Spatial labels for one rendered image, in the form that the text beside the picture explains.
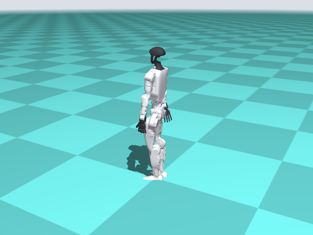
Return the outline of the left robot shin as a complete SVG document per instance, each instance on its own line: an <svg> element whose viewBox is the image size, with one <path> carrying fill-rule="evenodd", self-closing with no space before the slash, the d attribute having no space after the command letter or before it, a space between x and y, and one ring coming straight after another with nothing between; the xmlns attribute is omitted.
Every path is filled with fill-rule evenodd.
<svg viewBox="0 0 313 235"><path fill-rule="evenodd" d="M152 170L154 173L154 177L158 177L158 166L160 166L160 154L158 148L153 148L151 152L149 151L150 162L152 166Z"/></svg>

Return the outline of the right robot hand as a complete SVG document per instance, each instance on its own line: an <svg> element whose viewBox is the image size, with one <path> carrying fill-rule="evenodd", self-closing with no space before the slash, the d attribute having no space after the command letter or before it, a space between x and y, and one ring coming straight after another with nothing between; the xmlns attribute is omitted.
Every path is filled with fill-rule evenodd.
<svg viewBox="0 0 313 235"><path fill-rule="evenodd" d="M171 117L171 114L170 114L170 111L167 109L168 108L168 105L167 105L167 103L166 103L166 108L164 108L165 110L166 110L166 120L167 120L167 122L168 122L168 119L169 119L169 121L170 121L170 118L171 118L171 120L172 120L172 117ZM170 118L169 118L169 116L170 116ZM167 118L168 117L168 118ZM165 122L165 118L164 118L164 122Z"/></svg>

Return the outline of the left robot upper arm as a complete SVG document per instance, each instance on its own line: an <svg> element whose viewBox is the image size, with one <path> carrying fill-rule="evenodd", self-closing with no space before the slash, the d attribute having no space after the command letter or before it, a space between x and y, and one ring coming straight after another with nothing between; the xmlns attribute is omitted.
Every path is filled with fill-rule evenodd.
<svg viewBox="0 0 313 235"><path fill-rule="evenodd" d="M144 90L145 90L145 93L143 95L146 95L148 97L148 101L150 100L150 97L151 97L152 85L153 85L153 82L155 80L155 74L156 74L155 72L150 71L150 72L146 73L145 76L144 76L144 80L145 80Z"/></svg>

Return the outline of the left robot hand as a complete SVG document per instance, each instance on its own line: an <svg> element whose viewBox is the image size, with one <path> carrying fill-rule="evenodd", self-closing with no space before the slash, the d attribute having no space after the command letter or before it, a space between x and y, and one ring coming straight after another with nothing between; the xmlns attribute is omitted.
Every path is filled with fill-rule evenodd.
<svg viewBox="0 0 313 235"><path fill-rule="evenodd" d="M139 123L136 126L136 128L138 127L138 131L141 132L141 133L146 133L145 122L146 122L146 116L144 118L144 121L139 119Z"/></svg>

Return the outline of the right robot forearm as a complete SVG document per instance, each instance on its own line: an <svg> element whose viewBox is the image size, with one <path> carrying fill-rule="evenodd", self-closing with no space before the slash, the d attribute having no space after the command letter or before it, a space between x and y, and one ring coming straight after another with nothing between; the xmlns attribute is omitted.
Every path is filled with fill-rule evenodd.
<svg viewBox="0 0 313 235"><path fill-rule="evenodd" d="M165 91L165 95L164 95L164 98L160 101L161 104L164 106L164 108L166 108L166 95L167 95L167 90Z"/></svg>

